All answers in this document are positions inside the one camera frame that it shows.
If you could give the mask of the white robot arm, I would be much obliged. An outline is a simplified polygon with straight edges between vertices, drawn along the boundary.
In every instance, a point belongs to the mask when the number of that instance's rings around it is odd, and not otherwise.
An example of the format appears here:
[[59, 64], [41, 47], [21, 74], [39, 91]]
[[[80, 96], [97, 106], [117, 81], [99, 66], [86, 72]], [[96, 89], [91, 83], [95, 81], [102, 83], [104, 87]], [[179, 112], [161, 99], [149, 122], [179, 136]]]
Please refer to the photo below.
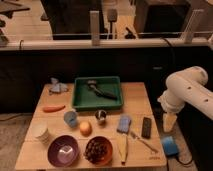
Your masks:
[[207, 72], [193, 66], [174, 72], [166, 78], [167, 89], [157, 99], [163, 113], [163, 130], [170, 132], [177, 120], [177, 114], [189, 103], [209, 119], [213, 120], [213, 92], [205, 88]]

